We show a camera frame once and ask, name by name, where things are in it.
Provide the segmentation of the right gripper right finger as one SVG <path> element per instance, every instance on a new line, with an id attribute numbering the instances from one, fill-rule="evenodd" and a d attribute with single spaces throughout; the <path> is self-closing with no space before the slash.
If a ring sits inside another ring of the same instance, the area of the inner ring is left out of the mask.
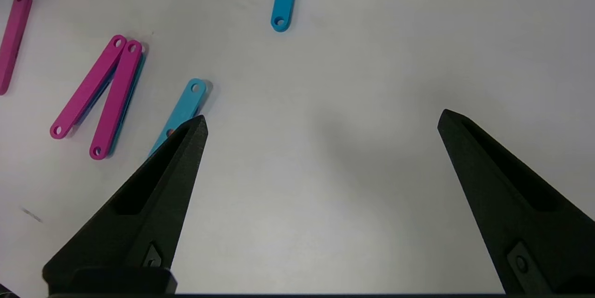
<path id="1" fill-rule="evenodd" d="M 463 114 L 437 129 L 506 294 L 592 298 L 593 219 Z"/>

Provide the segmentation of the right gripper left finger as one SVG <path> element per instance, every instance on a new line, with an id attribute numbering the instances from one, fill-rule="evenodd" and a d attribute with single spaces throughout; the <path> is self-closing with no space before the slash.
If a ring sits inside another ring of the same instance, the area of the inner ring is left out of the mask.
<path id="1" fill-rule="evenodd" d="M 45 264 L 50 295 L 172 295 L 171 267 L 206 140 L 181 124 Z"/>

